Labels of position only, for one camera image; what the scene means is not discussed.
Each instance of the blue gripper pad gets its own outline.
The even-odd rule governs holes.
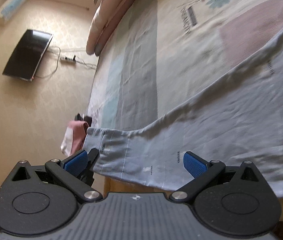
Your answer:
[[[88,164],[88,154],[86,151],[78,154],[75,158],[65,163],[64,170],[77,177]]]
[[[191,156],[188,152],[184,154],[184,167],[194,177],[197,178],[208,170],[207,165]]]

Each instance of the pink pillow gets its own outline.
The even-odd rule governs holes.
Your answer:
[[[122,0],[119,6],[117,7],[116,11],[112,14],[109,18],[104,30],[102,31],[101,35],[98,38],[98,41],[95,46],[95,55],[99,56],[102,49],[106,45],[111,34],[117,28],[118,24],[120,23],[121,19],[134,3],[135,0]]]
[[[95,45],[102,33],[104,26],[106,25],[113,12],[116,10],[122,0],[102,0],[95,15],[92,19],[88,40],[86,45],[87,54],[91,55],[95,51]]]

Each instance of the circular mount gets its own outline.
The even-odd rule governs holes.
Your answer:
[[[213,231],[232,237],[251,237],[272,230],[281,208],[268,185],[241,180],[202,191],[194,208],[200,221]]]
[[[18,236],[45,234],[69,221],[77,201],[67,189],[53,184],[13,181],[0,188],[0,231]]]

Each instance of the electrical cable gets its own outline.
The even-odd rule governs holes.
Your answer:
[[[85,65],[86,67],[88,68],[91,68],[91,69],[96,69],[97,68],[97,65],[96,64],[92,64],[92,63],[85,63],[83,59],[81,59],[80,57],[76,56],[76,58],[78,58],[79,60],[81,60],[82,62],[79,62],[76,60],[77,63],[79,64],[82,64],[82,65]]]
[[[51,77],[52,75],[54,75],[55,72],[56,72],[57,69],[58,69],[58,62],[60,61],[60,58],[61,58],[60,54],[61,54],[62,51],[67,51],[67,52],[69,52],[69,51],[80,51],[80,50],[83,50],[83,49],[86,49],[86,48],[61,49],[60,47],[55,46],[55,45],[49,46],[49,48],[47,49],[47,52],[52,53],[52,54],[54,54],[54,55],[57,56],[56,68],[55,68],[50,74],[48,74],[48,75],[46,75],[46,76],[41,77],[41,76],[35,75],[35,77],[36,77],[36,78],[40,78],[40,79],[46,79],[46,78],[49,78],[49,77]],[[84,65],[84,66],[86,66],[87,68],[90,68],[90,69],[96,70],[96,68],[97,68],[97,65],[96,65],[96,64],[86,63],[83,59],[81,59],[80,57],[78,57],[78,56],[76,56],[76,55],[75,55],[75,57],[74,57],[74,62],[76,62],[76,63],[78,63],[78,64],[81,64],[81,65]]]
[[[46,76],[41,77],[41,76],[37,76],[37,75],[35,75],[35,77],[40,78],[40,79],[49,78],[49,77],[51,77],[52,75],[54,75],[54,74],[55,74],[55,72],[57,71],[57,69],[58,69],[58,62],[59,62],[60,53],[61,53],[61,49],[60,49],[58,46],[54,46],[54,47],[56,47],[56,48],[58,48],[58,49],[59,49],[59,54],[58,54],[58,58],[57,58],[56,68],[55,68],[55,69],[54,69],[54,70],[53,70],[50,74],[48,74],[48,75],[46,75]]]

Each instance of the wall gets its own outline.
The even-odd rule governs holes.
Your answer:
[[[60,143],[67,122],[87,108],[94,70],[82,65],[59,63],[51,78],[34,79],[31,83],[2,76],[6,62],[27,28],[54,33],[51,45],[85,47],[93,12],[78,6],[85,2],[90,6],[89,0],[73,1],[77,4],[29,0],[5,26],[0,26],[0,185],[21,159],[43,165],[49,159],[65,158]],[[98,61],[86,55],[84,49],[75,53],[85,62]],[[55,66],[56,57],[45,53],[38,74],[48,74]],[[96,182],[94,187],[102,192],[102,177]]]

